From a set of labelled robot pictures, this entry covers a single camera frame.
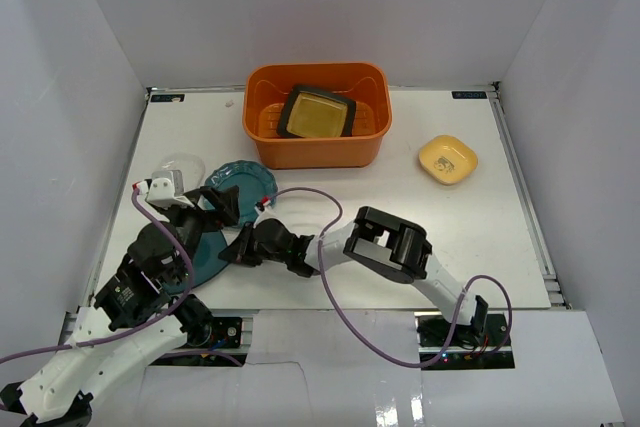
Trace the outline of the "teal square plate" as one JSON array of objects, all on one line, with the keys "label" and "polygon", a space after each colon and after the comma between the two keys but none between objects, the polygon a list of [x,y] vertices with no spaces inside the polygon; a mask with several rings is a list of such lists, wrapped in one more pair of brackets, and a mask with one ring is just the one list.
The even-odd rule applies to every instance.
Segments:
[{"label": "teal square plate", "polygon": [[[228,262],[218,258],[219,253],[227,246],[227,241],[221,232],[202,234],[198,248],[192,258],[195,274],[194,288],[209,282],[227,267]],[[167,283],[161,285],[169,295],[181,295],[187,286],[187,280],[175,285]]]}]

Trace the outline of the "teal scalloped round plate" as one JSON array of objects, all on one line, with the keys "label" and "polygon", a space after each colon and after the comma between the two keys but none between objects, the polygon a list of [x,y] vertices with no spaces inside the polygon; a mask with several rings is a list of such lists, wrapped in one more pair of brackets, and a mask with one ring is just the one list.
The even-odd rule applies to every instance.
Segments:
[{"label": "teal scalloped round plate", "polygon": [[215,169],[205,180],[207,186],[223,191],[230,187],[239,188],[239,221],[237,228],[257,219],[255,205],[265,197],[278,192],[274,175],[264,165],[248,160],[226,163]]}]

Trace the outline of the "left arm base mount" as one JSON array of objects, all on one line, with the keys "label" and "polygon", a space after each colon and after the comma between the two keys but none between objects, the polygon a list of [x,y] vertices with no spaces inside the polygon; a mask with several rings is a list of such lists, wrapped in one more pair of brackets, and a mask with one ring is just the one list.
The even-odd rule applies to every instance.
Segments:
[{"label": "left arm base mount", "polygon": [[246,361],[250,339],[244,334],[244,318],[216,316],[209,337],[189,340],[176,351],[154,362],[155,366],[176,367],[242,367]]}]

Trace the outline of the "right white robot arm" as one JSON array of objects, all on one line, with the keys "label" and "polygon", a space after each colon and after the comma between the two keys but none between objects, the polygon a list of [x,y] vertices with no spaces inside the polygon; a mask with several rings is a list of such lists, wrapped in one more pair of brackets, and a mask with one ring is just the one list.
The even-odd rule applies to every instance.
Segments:
[{"label": "right white robot arm", "polygon": [[389,281],[414,286],[452,324],[459,343],[475,345],[488,332],[488,303],[465,292],[463,283],[440,264],[426,230],[370,206],[323,237],[294,234],[267,208],[255,222],[244,224],[218,258],[247,267],[272,261],[303,278],[354,261]]}]

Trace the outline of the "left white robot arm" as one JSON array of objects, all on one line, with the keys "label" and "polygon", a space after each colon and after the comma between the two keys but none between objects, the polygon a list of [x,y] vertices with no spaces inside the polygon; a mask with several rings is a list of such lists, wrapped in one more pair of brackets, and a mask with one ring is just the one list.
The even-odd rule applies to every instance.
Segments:
[{"label": "left white robot arm", "polygon": [[238,223],[238,198],[236,186],[185,192],[166,177],[135,184],[131,200],[148,224],[67,341],[46,348],[50,360],[30,378],[2,388],[2,410],[26,426],[85,426],[93,404],[157,359],[224,344],[222,323],[192,291],[194,258],[203,235]]}]

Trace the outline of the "black amber square plate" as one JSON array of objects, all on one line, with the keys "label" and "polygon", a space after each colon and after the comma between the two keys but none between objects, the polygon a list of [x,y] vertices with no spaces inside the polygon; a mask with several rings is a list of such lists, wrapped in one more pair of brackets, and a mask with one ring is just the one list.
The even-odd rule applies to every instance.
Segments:
[{"label": "black amber square plate", "polygon": [[281,110],[276,132],[283,138],[349,137],[356,101],[313,86],[296,84]]}]

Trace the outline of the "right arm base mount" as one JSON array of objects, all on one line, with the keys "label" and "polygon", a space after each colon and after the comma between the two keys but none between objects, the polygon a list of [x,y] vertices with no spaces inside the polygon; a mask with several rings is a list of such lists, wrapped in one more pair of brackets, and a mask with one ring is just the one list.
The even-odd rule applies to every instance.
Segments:
[{"label": "right arm base mount", "polygon": [[[419,360],[430,361],[441,350],[450,324],[441,315],[428,314],[416,317]],[[457,326],[446,352],[439,360],[424,370],[464,371],[464,370],[512,370],[515,358],[511,339],[508,338],[501,349],[495,349],[505,337],[507,320],[503,314],[488,315],[484,333],[475,336],[469,329]]]}]

